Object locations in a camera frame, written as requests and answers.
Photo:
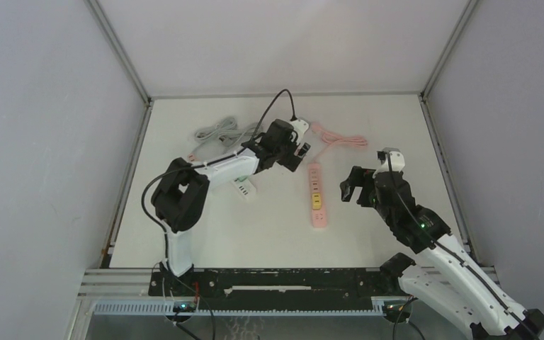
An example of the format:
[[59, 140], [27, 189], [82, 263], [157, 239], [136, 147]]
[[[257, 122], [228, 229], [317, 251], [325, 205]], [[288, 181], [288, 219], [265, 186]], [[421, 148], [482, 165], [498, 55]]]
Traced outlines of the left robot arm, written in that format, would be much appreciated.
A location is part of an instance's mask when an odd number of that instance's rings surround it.
[[164, 233], [163, 267], [169, 272], [166, 287], [185, 295], [193, 286], [191, 228], [205, 207], [208, 192], [240, 177], [252, 176], [279, 164], [295, 171], [310, 149], [303, 138], [306, 120], [274, 120], [267, 131], [237, 150], [213, 159], [189, 162], [174, 159], [166, 172], [151, 180], [141, 195], [143, 213]]

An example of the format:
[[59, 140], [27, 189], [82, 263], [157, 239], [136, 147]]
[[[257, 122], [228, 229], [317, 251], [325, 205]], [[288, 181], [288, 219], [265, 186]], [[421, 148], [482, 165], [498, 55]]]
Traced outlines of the pink charger plug with prongs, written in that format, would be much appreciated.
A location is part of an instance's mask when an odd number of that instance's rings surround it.
[[311, 183], [314, 183], [317, 185], [320, 182], [320, 171], [318, 168], [311, 168], [308, 169], [309, 172], [309, 180]]

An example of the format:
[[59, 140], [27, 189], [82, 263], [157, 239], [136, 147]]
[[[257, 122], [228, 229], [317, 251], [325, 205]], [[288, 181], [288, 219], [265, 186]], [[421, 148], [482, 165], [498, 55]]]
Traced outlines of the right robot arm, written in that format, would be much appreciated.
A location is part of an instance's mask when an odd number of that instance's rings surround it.
[[349, 202], [361, 188], [357, 203], [373, 208], [396, 239], [442, 277], [429, 278], [414, 259], [395, 254], [380, 270], [385, 292], [402, 291], [424, 302], [454, 325], [466, 339], [539, 339], [544, 314], [527, 309], [506, 294], [469, 256], [450, 227], [433, 210], [416, 203], [403, 174], [353, 166], [340, 184]]

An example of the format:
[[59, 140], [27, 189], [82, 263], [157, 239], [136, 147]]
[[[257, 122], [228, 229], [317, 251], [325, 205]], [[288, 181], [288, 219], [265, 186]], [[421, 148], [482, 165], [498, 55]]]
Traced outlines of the yellow charger plug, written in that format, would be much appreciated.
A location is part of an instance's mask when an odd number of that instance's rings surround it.
[[312, 194], [312, 209], [320, 210], [323, 206], [322, 195], [321, 194]]

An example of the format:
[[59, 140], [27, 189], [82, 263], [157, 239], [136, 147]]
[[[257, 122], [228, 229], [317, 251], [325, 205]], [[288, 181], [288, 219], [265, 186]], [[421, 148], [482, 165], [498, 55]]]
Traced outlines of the pink power strip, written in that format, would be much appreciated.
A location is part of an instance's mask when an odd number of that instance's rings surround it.
[[314, 228], [325, 228], [327, 226], [327, 212], [324, 205], [322, 171], [318, 163], [307, 165], [308, 180], [310, 185], [311, 217]]

